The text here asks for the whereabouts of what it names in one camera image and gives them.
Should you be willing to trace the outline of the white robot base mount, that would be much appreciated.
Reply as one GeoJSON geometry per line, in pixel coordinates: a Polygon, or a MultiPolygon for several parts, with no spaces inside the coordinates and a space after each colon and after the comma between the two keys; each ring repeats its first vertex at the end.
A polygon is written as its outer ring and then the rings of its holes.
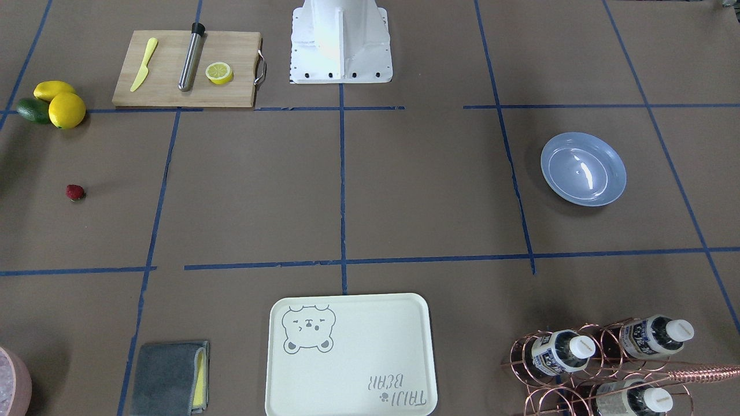
{"type": "Polygon", "coordinates": [[[305,1],[291,17],[291,84],[389,83],[389,17],[375,1],[305,1]]]}

